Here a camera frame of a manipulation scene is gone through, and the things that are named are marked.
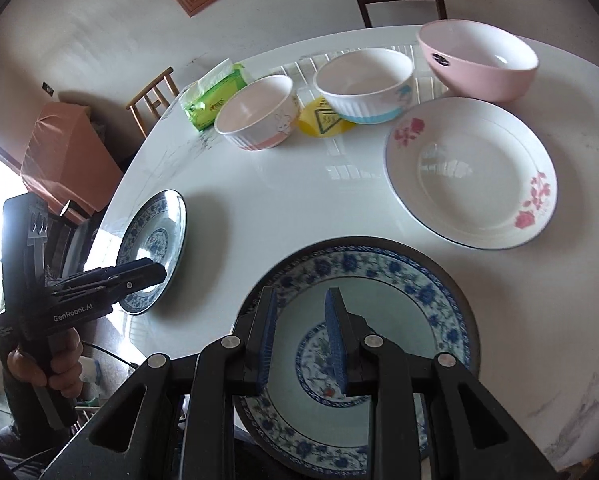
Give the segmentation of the left hand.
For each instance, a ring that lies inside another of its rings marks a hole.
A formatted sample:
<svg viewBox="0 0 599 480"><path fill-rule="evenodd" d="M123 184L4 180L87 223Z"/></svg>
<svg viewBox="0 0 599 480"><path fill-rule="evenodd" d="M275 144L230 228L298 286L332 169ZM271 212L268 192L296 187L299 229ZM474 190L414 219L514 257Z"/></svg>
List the left hand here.
<svg viewBox="0 0 599 480"><path fill-rule="evenodd" d="M83 344L75 328L70 328L63 337L62 351L57 353L50 362L52 374L47 376L42 369L20 349L8 354L7 367L11 375L19 382L31 384L34 387L60 391L67 399L76 399L83 390L80 380L82 364L79 358L83 352Z"/></svg>

